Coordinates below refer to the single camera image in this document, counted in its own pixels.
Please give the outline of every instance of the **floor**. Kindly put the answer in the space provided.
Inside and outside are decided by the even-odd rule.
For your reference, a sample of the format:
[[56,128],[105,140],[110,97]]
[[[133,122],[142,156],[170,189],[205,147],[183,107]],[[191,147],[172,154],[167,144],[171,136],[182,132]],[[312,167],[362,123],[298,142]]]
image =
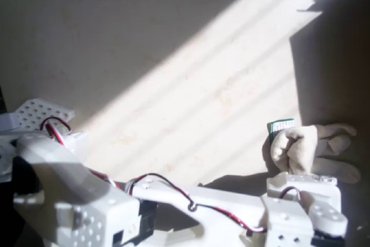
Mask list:
[[0,0],[8,110],[41,97],[73,108],[86,164],[125,182],[262,194],[270,121],[345,121],[348,240],[370,242],[365,0]]

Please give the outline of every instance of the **electrical wire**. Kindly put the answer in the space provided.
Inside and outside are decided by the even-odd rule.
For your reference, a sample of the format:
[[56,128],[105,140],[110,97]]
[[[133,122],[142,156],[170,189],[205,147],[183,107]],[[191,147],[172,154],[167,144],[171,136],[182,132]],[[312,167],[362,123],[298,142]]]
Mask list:
[[[68,129],[67,135],[72,133],[72,128],[70,127],[69,124],[67,124],[66,121],[64,121],[63,119],[61,119],[59,117],[54,117],[54,116],[44,119],[44,121],[42,121],[42,123],[40,125],[40,130],[46,129],[46,131],[49,133],[49,135],[52,139],[56,139],[62,146],[65,146],[63,136],[60,134],[60,132],[55,127],[53,127],[53,125],[51,123],[49,123],[49,120],[51,120],[51,119],[60,121]],[[89,170],[95,176],[103,179],[106,182],[109,182],[111,185],[113,185],[116,188],[120,188],[119,185],[116,182],[114,182],[113,179],[108,177],[106,174],[100,173],[100,172],[92,170],[92,169],[89,169]]]
[[190,204],[188,206],[188,210],[191,211],[191,212],[194,212],[197,210],[197,207],[204,207],[204,208],[209,208],[209,209],[212,209],[214,211],[217,211],[218,213],[228,217],[229,219],[231,219],[233,222],[235,222],[236,224],[238,224],[239,226],[241,226],[242,228],[245,228],[246,230],[250,230],[254,233],[265,233],[267,230],[263,227],[250,227],[248,226],[245,222],[243,222],[240,218],[236,217],[233,213],[229,212],[229,211],[226,211],[225,209],[222,209],[222,208],[219,208],[219,207],[214,207],[214,206],[211,206],[211,205],[205,205],[205,204],[197,204],[196,202],[193,201],[193,199],[189,196],[189,194],[187,194],[184,190],[182,190],[181,188],[177,187],[176,185],[174,185],[172,182],[170,182],[167,178],[165,178],[164,176],[160,175],[160,174],[156,174],[156,173],[149,173],[149,174],[145,174],[145,175],[142,175],[138,178],[136,178],[133,183],[129,186],[128,188],[128,194],[129,195],[132,195],[132,191],[134,189],[134,186],[140,181],[142,180],[143,178],[147,177],[147,176],[156,176],[164,181],[166,181],[172,188],[174,188],[176,191],[180,192],[184,197],[186,197]]
[[113,179],[111,179],[110,177],[108,177],[108,175],[107,175],[107,174],[100,173],[100,172],[98,172],[98,171],[96,171],[96,170],[93,170],[93,169],[89,169],[89,171],[90,171],[93,175],[97,176],[98,178],[101,178],[102,180],[105,180],[106,182],[109,182],[109,183],[110,183],[111,185],[113,185],[114,187],[116,187],[116,188],[120,188],[120,186],[119,186],[116,182],[114,182],[114,181],[113,181]]
[[61,119],[59,117],[54,117],[54,116],[51,116],[51,117],[48,117],[48,118],[44,119],[44,121],[41,122],[40,130],[44,130],[47,122],[49,120],[52,120],[52,119],[60,121],[63,124],[63,126],[65,126],[67,128],[67,130],[68,130],[68,133],[67,134],[71,134],[72,133],[71,126],[65,120],[63,120],[63,119]]
[[283,199],[285,197],[285,195],[290,191],[290,190],[295,190],[297,192],[297,199],[298,201],[300,202],[301,201],[301,192],[298,188],[294,187],[294,186],[288,186],[287,188],[285,188],[282,193],[280,194],[279,198],[280,199]]
[[59,133],[59,131],[53,127],[50,123],[45,125],[47,132],[52,138],[55,138],[60,144],[65,146],[65,142],[63,140],[63,136]]

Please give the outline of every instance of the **white robot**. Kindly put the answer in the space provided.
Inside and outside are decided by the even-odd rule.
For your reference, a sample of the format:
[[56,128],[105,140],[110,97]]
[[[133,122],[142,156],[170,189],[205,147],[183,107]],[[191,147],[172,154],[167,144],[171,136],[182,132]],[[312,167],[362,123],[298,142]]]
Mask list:
[[[334,178],[281,173],[267,179],[262,197],[179,187],[158,174],[118,188],[46,134],[23,135],[14,144],[14,208],[46,242],[59,246],[345,244],[347,218]],[[199,225],[155,230],[158,203],[174,206]]]

